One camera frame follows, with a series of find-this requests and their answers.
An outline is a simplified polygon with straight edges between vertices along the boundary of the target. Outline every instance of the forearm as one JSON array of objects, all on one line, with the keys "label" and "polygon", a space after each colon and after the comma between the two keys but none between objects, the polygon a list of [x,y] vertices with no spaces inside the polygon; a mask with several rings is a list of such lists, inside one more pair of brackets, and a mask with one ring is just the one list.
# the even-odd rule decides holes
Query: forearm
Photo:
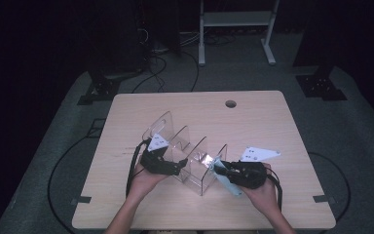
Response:
[{"label": "forearm", "polygon": [[278,234],[295,234],[293,227],[286,220],[284,215],[281,212],[276,212],[273,214],[266,214],[266,218],[269,219],[269,222],[272,224],[276,233]]},{"label": "forearm", "polygon": [[118,210],[114,219],[105,230],[105,234],[127,234],[129,233],[132,220],[142,198],[129,196],[121,209]]}]

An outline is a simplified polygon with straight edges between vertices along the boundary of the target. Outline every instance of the metal rack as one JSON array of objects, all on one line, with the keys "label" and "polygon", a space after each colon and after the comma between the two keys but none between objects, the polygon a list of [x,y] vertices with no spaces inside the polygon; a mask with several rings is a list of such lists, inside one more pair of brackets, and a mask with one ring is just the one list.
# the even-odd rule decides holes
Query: metal rack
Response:
[{"label": "metal rack", "polygon": [[200,5],[200,44],[199,44],[199,65],[206,64],[205,54],[205,27],[208,26],[254,26],[267,25],[267,35],[261,39],[263,50],[266,54],[268,63],[275,65],[276,60],[270,49],[269,42],[272,36],[273,26],[279,7],[279,1],[275,1],[272,11],[258,12],[205,12],[205,0]]}]

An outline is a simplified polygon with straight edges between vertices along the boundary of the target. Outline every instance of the transparent plastic container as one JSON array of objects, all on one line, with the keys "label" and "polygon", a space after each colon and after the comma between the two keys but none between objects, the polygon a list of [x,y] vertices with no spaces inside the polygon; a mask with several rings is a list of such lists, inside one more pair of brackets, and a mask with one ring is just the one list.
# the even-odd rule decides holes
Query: transparent plastic container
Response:
[{"label": "transparent plastic container", "polygon": [[[187,165],[181,169],[179,175],[174,177],[203,196],[215,180],[214,172],[211,169],[214,158],[207,153],[206,137],[198,144],[192,144],[188,126],[184,126],[177,134],[174,134],[172,116],[169,111],[154,122],[142,138],[144,140],[152,138],[155,134],[160,135],[168,142],[168,150],[163,156],[166,161],[179,162],[188,159]],[[225,160],[226,154],[227,144],[221,148],[216,157]]]}]

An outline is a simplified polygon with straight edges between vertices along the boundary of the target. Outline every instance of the dark background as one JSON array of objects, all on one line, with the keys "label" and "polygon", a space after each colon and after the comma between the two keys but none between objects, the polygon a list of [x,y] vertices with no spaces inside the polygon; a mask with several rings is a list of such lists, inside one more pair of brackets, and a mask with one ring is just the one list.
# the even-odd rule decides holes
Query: dark background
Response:
[{"label": "dark background", "polygon": [[[153,38],[172,46],[176,33],[163,28],[198,29],[198,0],[129,2],[0,0],[0,216],[65,94],[89,63],[142,68],[142,50],[125,45],[137,35],[131,25],[150,29]],[[206,8],[271,6],[256,2],[206,0]],[[114,16],[114,9],[127,16],[108,20],[105,15]],[[303,30],[294,65],[331,61],[354,77],[374,108],[374,1],[281,1],[275,31]]]}]

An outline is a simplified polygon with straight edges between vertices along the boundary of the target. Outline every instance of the wooden table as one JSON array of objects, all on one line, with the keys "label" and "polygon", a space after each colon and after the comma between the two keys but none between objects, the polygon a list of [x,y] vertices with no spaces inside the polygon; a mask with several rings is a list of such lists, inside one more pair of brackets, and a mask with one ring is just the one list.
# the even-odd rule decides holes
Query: wooden table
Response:
[{"label": "wooden table", "polygon": [[[229,108],[227,100],[237,106]],[[143,133],[165,112],[174,130],[187,125],[191,142],[207,137],[210,155],[227,143],[227,161],[238,161],[247,146],[279,150],[266,161],[280,178],[282,212],[294,228],[329,229],[335,218],[281,92],[216,92],[117,95],[82,191],[75,228],[106,228],[125,201],[127,176]],[[159,183],[140,204],[131,226],[148,230],[271,229],[245,195],[233,196],[215,181],[199,196],[174,177]]]}]

